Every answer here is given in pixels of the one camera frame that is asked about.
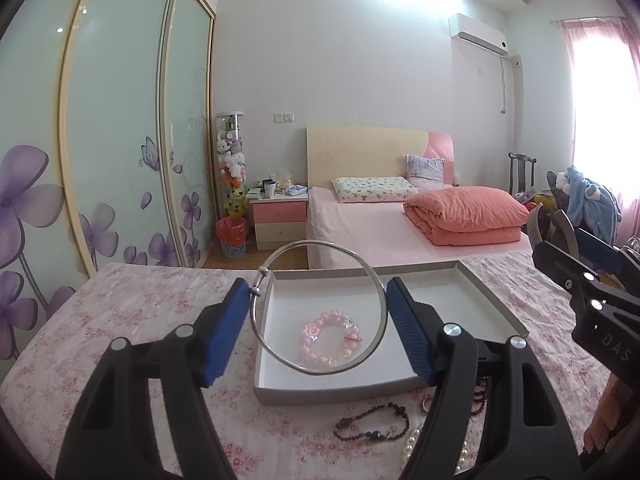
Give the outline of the right hand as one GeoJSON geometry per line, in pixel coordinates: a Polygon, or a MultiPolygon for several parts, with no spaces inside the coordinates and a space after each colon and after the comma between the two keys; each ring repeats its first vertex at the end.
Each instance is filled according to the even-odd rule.
{"type": "Polygon", "coordinates": [[[627,432],[627,425],[617,434],[614,434],[614,430],[622,420],[623,410],[630,404],[633,395],[614,373],[608,376],[597,409],[584,433],[584,451],[587,454],[594,451],[609,453],[618,445],[627,432]]]}

